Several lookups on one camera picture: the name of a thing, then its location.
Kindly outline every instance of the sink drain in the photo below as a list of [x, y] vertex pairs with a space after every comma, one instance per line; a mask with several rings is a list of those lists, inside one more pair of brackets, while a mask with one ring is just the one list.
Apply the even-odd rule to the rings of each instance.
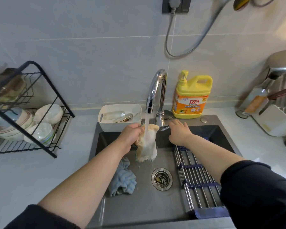
[[152, 183], [160, 191], [168, 190], [173, 184], [173, 177], [167, 169], [158, 168], [153, 171]]

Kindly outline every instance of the hand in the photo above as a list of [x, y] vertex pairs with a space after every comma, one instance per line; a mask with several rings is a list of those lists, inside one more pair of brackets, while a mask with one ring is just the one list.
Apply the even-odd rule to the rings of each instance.
[[187, 126], [187, 123], [181, 123], [179, 120], [172, 120], [169, 123], [171, 135], [168, 137], [170, 142], [175, 145], [185, 146], [189, 136], [193, 135]]
[[138, 139], [139, 133], [144, 132], [144, 127], [140, 126], [141, 124], [139, 123], [127, 125], [116, 139], [119, 146], [125, 147], [123, 150], [125, 152], [124, 155], [130, 151], [130, 146]]

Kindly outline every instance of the left hand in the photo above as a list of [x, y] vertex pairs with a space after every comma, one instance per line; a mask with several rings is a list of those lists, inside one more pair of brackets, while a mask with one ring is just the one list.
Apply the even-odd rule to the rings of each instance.
[[116, 139], [119, 146], [125, 147], [124, 155], [130, 151], [130, 146], [138, 139], [139, 133], [144, 131], [144, 127], [140, 126], [141, 124], [139, 123], [127, 125]]

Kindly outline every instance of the orange label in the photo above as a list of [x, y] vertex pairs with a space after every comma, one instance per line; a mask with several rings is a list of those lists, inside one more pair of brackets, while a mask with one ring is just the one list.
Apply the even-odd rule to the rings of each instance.
[[249, 106], [244, 110], [243, 114], [251, 115], [252, 113], [254, 113], [266, 98], [266, 96], [256, 96], [249, 104]]
[[177, 114], [200, 114], [206, 105], [207, 96], [180, 96], [176, 94], [174, 111]]

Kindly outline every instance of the wall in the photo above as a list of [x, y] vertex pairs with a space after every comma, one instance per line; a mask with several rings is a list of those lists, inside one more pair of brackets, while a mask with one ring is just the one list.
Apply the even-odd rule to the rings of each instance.
[[[189, 13], [176, 17], [172, 53], [193, 45], [217, 4], [192, 0]], [[40, 63], [77, 107], [144, 103], [160, 68], [168, 71], [167, 101], [182, 69], [211, 75], [214, 100], [238, 99], [256, 83], [266, 58], [286, 49], [286, 0], [240, 12], [232, 4], [195, 52], [170, 59], [164, 54], [169, 16], [161, 14], [162, 0], [0, 0], [0, 64]]]

